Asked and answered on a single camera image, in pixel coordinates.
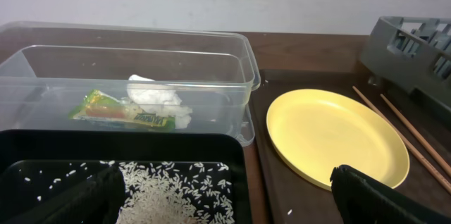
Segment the green snack wrapper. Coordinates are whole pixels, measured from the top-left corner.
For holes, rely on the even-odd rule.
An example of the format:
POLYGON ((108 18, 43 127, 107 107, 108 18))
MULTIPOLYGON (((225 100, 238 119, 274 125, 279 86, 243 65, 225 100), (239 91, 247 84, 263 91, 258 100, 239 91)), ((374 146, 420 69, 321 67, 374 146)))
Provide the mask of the green snack wrapper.
POLYGON ((127 98, 116 99, 98 89, 89 92, 68 117, 118 129, 154 132, 172 132, 175 129, 173 116, 147 113, 127 98))

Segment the white napkin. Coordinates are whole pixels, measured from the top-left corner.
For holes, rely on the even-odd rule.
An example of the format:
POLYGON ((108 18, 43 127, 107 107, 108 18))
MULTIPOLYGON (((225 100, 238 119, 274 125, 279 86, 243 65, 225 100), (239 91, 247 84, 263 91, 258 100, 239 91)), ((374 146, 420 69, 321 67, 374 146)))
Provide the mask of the white napkin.
POLYGON ((175 118, 175 129, 186 129, 191 122, 193 110, 182 106, 182 99, 175 90, 139 89, 140 85, 128 84, 128 98, 122 98, 122 104, 141 108, 145 113, 175 118))

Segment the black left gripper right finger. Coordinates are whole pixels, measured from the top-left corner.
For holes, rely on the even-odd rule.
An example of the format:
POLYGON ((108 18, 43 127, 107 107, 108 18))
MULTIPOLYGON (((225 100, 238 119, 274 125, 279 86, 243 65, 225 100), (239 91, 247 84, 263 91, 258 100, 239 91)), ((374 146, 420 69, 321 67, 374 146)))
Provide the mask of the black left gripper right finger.
POLYGON ((450 224, 450 218, 416 203, 348 165, 335 167, 331 192, 344 223, 450 224))

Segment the rice and food scraps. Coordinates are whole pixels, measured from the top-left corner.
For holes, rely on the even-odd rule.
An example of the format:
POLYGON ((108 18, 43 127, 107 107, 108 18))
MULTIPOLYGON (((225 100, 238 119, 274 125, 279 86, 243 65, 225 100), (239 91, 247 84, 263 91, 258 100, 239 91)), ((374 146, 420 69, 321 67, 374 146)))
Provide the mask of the rice and food scraps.
POLYGON ((221 162, 24 161, 13 169, 13 209, 31 209, 111 166, 122 173, 124 201, 85 223, 236 221, 231 171, 221 162))

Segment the yellow plate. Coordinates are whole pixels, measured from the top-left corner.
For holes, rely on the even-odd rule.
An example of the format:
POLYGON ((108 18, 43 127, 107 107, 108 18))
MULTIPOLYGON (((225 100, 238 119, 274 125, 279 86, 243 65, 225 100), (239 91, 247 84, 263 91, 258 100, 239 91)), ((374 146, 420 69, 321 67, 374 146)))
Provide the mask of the yellow plate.
POLYGON ((409 174, 409 154, 394 127, 341 94, 320 89, 286 92, 270 104, 266 126, 281 160, 322 189, 331 189, 331 173, 341 165, 393 189, 409 174))

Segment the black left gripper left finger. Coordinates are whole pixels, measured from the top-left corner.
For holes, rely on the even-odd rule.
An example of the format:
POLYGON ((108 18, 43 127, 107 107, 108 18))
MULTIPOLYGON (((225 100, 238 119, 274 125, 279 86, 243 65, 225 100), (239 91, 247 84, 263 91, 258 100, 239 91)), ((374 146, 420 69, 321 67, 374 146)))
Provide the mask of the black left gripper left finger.
POLYGON ((111 166, 70 187, 41 206, 4 222, 114 224, 125 198, 123 174, 119 168, 111 166))

